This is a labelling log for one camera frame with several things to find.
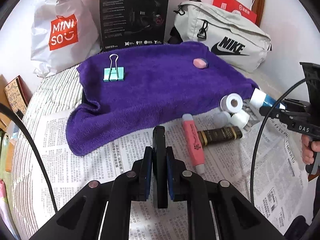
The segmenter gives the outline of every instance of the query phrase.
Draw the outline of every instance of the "green fabric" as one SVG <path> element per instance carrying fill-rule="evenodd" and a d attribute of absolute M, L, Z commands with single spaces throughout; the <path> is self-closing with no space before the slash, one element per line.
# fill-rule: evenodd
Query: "green fabric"
<path fill-rule="evenodd" d="M 0 178 L 3 179 L 5 183 L 10 212 L 11 214 L 14 214 L 11 198 L 11 173 L 5 171 L 5 160 L 7 158 L 9 139 L 8 135 L 2 130 L 0 130 L 0 138 Z"/>

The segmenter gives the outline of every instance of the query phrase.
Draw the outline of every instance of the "cable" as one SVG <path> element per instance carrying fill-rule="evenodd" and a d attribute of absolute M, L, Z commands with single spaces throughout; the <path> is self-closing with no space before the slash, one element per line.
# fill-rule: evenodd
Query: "cable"
<path fill-rule="evenodd" d="M 58 211 L 57 209 L 57 205 L 56 205 L 56 201 L 54 200 L 54 195 L 53 195 L 53 190 L 52 190 L 52 187 L 51 187 L 51 183 L 50 183 L 50 180 L 49 180 L 49 177 L 48 177 L 48 174 L 45 170 L 45 167 L 43 165 L 43 162 L 42 162 L 42 159 L 40 157 L 40 154 L 38 152 L 38 149 L 30 135 L 30 133 L 28 132 L 27 128 L 24 126 L 23 122 L 16 116 L 16 114 L 14 112 L 12 112 L 9 108 L 7 108 L 6 106 L 4 106 L 3 104 L 0 103 L 0 113 L 3 113 L 4 115 L 6 115 L 8 118 L 10 118 L 18 127 L 19 129 L 21 130 L 21 132 L 23 132 L 23 134 L 25 135 L 26 139 L 28 140 L 28 142 L 30 143 L 30 146 L 33 150 L 33 152 L 35 153 L 35 156 L 37 158 L 37 161 L 39 163 L 39 166 L 41 168 L 41 171 L 43 173 L 43 176 L 44 176 L 44 179 L 45 179 L 45 182 L 47 183 L 48 185 L 48 188 L 49 188 L 49 193 L 50 193 L 50 197 L 51 197 L 51 200 L 52 200 L 52 204 L 53 204 L 53 209 L 55 212 Z"/>
<path fill-rule="evenodd" d="M 254 150 L 253 150 L 253 154 L 252 154 L 252 162 L 251 162 L 251 172 L 250 172 L 250 199 L 251 199 L 251 204 L 254 205 L 254 197 L 253 197 L 253 178 L 254 178 L 254 166 L 256 163 L 256 157 L 257 157 L 257 151 L 258 151 L 258 146 L 260 143 L 260 138 L 262 136 L 262 131 L 263 128 L 265 127 L 268 117 L 270 116 L 271 112 L 276 108 L 276 106 L 281 103 L 281 101 L 287 96 L 289 95 L 292 90 L 294 90 L 296 87 L 298 87 L 299 85 L 301 85 L 304 82 L 310 81 L 310 80 L 319 80 L 317 78 L 304 78 L 302 80 L 300 80 L 299 82 L 295 83 L 292 87 L 290 87 L 274 104 L 273 106 L 270 108 L 269 112 L 266 114 L 266 116 L 264 117 L 262 124 L 260 126 L 260 130 L 258 132 L 257 135 L 257 140 L 256 140 L 256 144 L 254 145 Z"/>

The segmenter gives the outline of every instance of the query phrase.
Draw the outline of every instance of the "gold stripe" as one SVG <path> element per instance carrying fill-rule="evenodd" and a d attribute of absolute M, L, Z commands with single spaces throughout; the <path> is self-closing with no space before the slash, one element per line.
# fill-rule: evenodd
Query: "gold stripe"
<path fill-rule="evenodd" d="M 208 144 L 208 140 L 207 137 L 205 136 L 205 133 L 203 131 L 200 132 L 204 141 L 204 146 L 206 146 Z"/>
<path fill-rule="evenodd" d="M 235 139 L 236 139 L 237 138 L 237 133 L 236 133 L 235 129 L 233 129 L 232 126 L 230 126 L 230 129 L 231 129 L 231 131 L 232 131 L 232 133 L 233 133 L 233 135 L 235 136 Z"/>

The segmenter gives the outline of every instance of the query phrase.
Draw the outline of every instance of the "waist bag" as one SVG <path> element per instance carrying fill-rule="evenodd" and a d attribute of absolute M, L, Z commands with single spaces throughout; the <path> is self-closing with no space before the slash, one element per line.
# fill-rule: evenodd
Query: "waist bag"
<path fill-rule="evenodd" d="M 169 43 L 199 41 L 229 64 L 254 71 L 271 50 L 270 36 L 241 15 L 200 1 L 185 1 L 177 16 Z"/>

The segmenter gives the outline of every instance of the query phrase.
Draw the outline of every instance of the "purple towel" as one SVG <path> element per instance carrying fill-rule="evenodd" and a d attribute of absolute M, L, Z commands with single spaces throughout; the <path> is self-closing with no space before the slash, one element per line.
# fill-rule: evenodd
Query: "purple towel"
<path fill-rule="evenodd" d="M 117 65 L 124 67 L 124 81 L 103 81 L 112 53 L 119 55 Z M 209 68 L 196 68 L 195 58 L 206 59 Z M 78 156 L 185 113 L 207 112 L 224 95 L 238 93 L 248 99 L 257 87 L 199 42 L 113 50 L 90 57 L 77 70 L 89 103 L 71 114 L 66 136 Z"/>

